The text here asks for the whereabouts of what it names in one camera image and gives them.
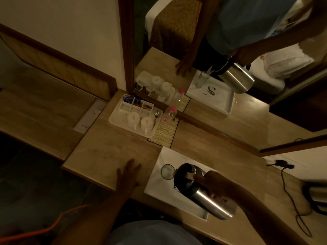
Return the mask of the person's right hand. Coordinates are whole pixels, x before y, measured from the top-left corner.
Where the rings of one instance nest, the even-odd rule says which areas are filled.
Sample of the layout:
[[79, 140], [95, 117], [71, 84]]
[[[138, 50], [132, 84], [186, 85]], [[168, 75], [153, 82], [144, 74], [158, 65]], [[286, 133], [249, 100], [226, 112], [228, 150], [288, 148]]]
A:
[[212, 173], [212, 191], [210, 194], [220, 198], [231, 198], [230, 190], [233, 186], [233, 182], [215, 171], [208, 171]]

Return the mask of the person's left hand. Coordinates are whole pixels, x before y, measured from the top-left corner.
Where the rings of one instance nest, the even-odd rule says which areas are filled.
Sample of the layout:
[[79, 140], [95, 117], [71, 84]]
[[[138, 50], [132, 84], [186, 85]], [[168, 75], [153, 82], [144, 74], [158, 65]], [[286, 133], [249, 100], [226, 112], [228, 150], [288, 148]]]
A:
[[130, 197], [137, 186], [139, 186], [137, 177], [117, 177], [115, 190], [120, 195]]

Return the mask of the stainless steel electric kettle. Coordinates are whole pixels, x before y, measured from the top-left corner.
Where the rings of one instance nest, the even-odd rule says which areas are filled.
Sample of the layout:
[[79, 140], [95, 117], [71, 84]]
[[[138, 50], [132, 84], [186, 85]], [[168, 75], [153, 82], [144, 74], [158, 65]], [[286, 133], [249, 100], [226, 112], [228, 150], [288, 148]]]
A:
[[206, 187], [194, 181], [194, 174], [204, 176], [206, 172], [194, 164], [182, 164], [174, 173], [174, 186], [182, 195], [216, 218], [223, 221], [232, 218], [237, 210], [235, 202], [211, 194]]

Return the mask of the person's right forearm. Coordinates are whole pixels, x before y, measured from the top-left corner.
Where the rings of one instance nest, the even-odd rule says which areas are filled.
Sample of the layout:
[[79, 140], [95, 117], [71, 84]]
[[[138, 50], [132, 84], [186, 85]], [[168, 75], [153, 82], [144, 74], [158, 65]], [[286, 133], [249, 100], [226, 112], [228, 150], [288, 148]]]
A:
[[225, 195], [243, 210], [266, 245], [309, 245], [248, 190], [234, 182], [223, 186]]

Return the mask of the person's left forearm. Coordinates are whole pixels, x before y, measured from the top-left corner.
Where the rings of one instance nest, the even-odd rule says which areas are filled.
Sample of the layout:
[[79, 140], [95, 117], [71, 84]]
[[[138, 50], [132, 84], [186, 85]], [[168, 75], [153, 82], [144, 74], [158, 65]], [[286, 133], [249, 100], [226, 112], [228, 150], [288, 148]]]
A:
[[104, 245], [121, 208], [134, 189], [135, 186], [117, 189], [107, 200], [73, 221], [51, 245]]

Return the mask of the clear drinking glass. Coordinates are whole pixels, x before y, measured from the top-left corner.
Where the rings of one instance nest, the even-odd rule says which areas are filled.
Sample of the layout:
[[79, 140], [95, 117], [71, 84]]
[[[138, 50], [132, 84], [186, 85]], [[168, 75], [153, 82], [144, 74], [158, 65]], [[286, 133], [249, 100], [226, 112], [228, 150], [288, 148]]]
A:
[[161, 176], [165, 180], [172, 180], [174, 178], [176, 169], [171, 164], [165, 164], [161, 168]]

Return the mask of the white ceramic cup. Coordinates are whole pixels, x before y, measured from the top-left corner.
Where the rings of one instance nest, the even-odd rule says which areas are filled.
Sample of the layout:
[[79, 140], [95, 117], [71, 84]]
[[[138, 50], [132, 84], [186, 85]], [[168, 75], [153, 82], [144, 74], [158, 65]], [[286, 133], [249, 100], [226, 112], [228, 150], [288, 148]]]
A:
[[137, 128], [140, 124], [140, 115], [137, 112], [131, 112], [128, 115], [128, 126], [134, 131], [137, 131]]
[[144, 117], [141, 119], [140, 127], [141, 131], [147, 136], [153, 129], [154, 120], [152, 117]]

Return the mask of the printed information card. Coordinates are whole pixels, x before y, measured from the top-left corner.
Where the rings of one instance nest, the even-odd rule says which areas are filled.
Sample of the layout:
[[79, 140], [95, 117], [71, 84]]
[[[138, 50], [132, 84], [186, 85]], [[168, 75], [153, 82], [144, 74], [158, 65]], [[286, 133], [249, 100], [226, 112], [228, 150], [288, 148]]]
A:
[[159, 122], [153, 137], [148, 138], [147, 141], [159, 146], [171, 148], [178, 123], [178, 118], [173, 118], [167, 124]]

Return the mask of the white compartment condiment tray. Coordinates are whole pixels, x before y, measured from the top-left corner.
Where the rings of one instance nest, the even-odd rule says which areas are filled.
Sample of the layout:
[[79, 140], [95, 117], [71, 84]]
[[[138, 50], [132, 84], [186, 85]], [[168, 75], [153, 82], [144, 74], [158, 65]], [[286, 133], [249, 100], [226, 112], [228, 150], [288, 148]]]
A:
[[[135, 106], [133, 104], [125, 103], [125, 102], [123, 102], [123, 96], [130, 96], [130, 95], [128, 95], [128, 94], [123, 94], [122, 95], [122, 97], [120, 98], [118, 104], [116, 105], [115, 109], [113, 110], [112, 114], [110, 115], [110, 117], [108, 119], [109, 123], [111, 123], [113, 125], [116, 125], [116, 126], [118, 126], [120, 128], [129, 130], [131, 132], [134, 132], [136, 134], [139, 134], [141, 136], [144, 136], [146, 138], [152, 138], [155, 131], [156, 131], [156, 129], [157, 129], [157, 127], [158, 127], [158, 124], [160, 122], [160, 118], [162, 117], [163, 111], [161, 111], [160, 109], [153, 106], [153, 109], [150, 112], [150, 111], [142, 109], [142, 107], [137, 107], [137, 106]], [[154, 112], [156, 110], [161, 111], [160, 118], [157, 121], [157, 123], [153, 126], [152, 131], [147, 136], [145, 136], [144, 133], [141, 131], [140, 124], [139, 124], [139, 127], [137, 128], [137, 131], [134, 131], [132, 128], [130, 128], [128, 126], [128, 115], [129, 115], [129, 113], [137, 112], [140, 115], [140, 123], [141, 123], [141, 119], [144, 118], [144, 117], [152, 117], [154, 119]]]

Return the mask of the clear bottle with pink cap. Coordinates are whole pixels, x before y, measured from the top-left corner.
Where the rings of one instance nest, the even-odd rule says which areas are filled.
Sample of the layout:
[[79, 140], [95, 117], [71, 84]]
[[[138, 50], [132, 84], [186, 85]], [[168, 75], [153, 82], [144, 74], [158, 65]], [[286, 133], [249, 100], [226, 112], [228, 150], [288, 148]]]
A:
[[163, 112], [161, 121], [163, 124], [168, 123], [171, 119], [173, 119], [177, 114], [177, 108], [175, 105], [171, 105], [167, 107], [167, 109]]

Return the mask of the person's grey shirt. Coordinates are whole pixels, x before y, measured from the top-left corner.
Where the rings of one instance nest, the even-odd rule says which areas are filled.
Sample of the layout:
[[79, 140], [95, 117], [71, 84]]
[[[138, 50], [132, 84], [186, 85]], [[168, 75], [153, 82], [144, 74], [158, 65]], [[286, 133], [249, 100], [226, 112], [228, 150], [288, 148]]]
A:
[[126, 223], [113, 230], [104, 245], [202, 245], [179, 225], [163, 220]]

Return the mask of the black power plug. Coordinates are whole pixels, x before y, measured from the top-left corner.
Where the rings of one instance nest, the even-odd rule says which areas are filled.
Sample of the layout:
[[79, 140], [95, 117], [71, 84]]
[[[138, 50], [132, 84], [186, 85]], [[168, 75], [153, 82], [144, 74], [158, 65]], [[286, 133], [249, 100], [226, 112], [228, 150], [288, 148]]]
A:
[[293, 164], [288, 164], [287, 161], [285, 160], [275, 160], [273, 164], [267, 164], [266, 166], [276, 166], [276, 167], [281, 167], [282, 170], [284, 169], [294, 169], [295, 166]]

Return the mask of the black kettle base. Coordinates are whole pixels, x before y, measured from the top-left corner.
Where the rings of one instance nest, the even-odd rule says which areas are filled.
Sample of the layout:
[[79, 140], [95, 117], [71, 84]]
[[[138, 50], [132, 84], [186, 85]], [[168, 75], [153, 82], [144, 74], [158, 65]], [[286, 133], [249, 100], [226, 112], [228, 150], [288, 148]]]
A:
[[314, 212], [327, 216], [327, 182], [305, 182], [302, 194]]

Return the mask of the white wall switch plate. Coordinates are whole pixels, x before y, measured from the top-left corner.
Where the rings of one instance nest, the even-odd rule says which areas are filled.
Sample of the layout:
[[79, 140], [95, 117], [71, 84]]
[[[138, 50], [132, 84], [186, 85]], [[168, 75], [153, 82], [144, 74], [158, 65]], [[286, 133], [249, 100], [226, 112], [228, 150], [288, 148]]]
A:
[[73, 130], [82, 134], [85, 134], [94, 121], [98, 118], [101, 112], [104, 110], [108, 103], [98, 98], [95, 99], [93, 104], [88, 108], [84, 115], [74, 126]]

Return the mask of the white wall socket plate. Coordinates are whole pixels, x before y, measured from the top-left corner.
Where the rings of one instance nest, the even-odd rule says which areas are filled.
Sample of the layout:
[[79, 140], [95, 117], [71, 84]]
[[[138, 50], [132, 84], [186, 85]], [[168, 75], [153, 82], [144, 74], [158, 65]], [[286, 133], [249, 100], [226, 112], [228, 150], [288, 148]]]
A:
[[283, 160], [286, 161], [289, 165], [294, 165], [295, 169], [305, 169], [307, 168], [306, 165], [299, 163], [296, 160], [290, 159], [286, 156], [283, 156], [281, 154], [271, 155], [271, 156], [264, 156], [262, 157], [267, 161], [267, 163], [275, 163], [276, 160]]

